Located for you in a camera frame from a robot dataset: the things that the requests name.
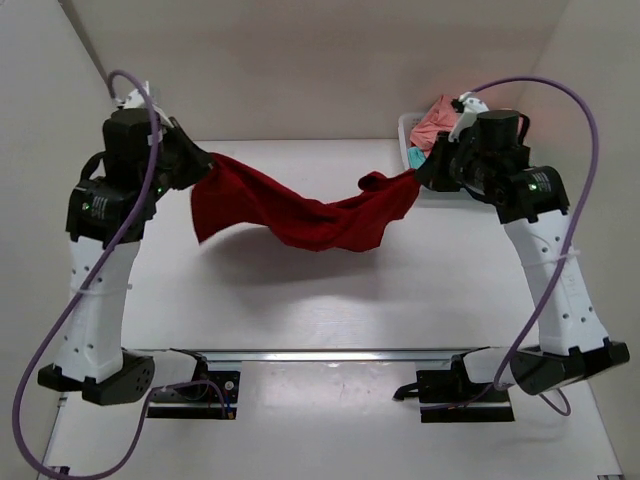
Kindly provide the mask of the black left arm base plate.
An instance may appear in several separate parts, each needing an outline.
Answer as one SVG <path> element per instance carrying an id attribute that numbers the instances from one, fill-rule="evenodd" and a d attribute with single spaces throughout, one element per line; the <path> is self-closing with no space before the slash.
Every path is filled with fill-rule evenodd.
<path id="1" fill-rule="evenodd" d="M 146 417 L 172 420 L 235 420 L 240 393 L 241 363 L 210 362 L 207 378 L 220 390 L 209 385 L 156 391 Z"/>

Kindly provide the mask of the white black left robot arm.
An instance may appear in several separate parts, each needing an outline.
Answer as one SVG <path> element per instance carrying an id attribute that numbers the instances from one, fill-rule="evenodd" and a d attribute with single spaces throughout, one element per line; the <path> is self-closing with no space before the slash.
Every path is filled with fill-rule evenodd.
<path id="1" fill-rule="evenodd" d="M 176 386 L 188 398 L 208 389 L 209 373 L 193 350 L 126 349 L 122 322 L 129 280 L 145 226 L 159 200 L 210 173 L 213 160 L 173 117 L 121 108 L 104 122 L 104 149 L 84 165 L 68 205 L 71 294 L 77 303 L 52 364 L 39 385 L 78 392 L 100 406 L 134 403 L 156 388 Z"/>

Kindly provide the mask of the red t-shirt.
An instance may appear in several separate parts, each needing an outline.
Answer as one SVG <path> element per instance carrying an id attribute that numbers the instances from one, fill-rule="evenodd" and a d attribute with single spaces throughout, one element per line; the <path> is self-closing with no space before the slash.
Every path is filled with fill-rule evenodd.
<path id="1" fill-rule="evenodd" d="M 191 191 L 200 243 L 247 223 L 268 228 L 294 248 L 366 252 L 380 246 L 387 225 L 405 217 L 420 191 L 412 169 L 394 177 L 373 171 L 358 181 L 359 195 L 323 203 L 231 157 L 214 154 L 213 159 L 212 172 Z"/>

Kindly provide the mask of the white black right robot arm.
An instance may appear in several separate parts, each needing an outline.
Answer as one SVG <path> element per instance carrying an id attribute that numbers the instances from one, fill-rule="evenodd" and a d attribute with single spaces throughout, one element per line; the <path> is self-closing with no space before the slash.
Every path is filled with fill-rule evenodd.
<path id="1" fill-rule="evenodd" d="M 630 353 L 600 322 L 572 245 L 578 210 L 560 174 L 533 166 L 524 139 L 530 121 L 514 110 L 465 110 L 436 137 L 416 180 L 435 192 L 465 190 L 495 208 L 518 254 L 532 300 L 538 342 L 518 336 L 507 350 L 466 352 L 448 376 L 449 391 L 471 400 L 484 384 L 517 385 L 529 395 L 589 379 L 627 363 Z"/>

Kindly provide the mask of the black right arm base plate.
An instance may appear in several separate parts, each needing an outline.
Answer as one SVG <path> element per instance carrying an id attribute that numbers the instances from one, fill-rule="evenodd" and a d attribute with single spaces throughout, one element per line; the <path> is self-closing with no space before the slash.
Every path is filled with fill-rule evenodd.
<path id="1" fill-rule="evenodd" d="M 418 370 L 416 381 L 399 387 L 393 400 L 419 401 L 423 424 L 509 423 L 515 421 L 507 391 L 471 383 L 450 370 Z"/>

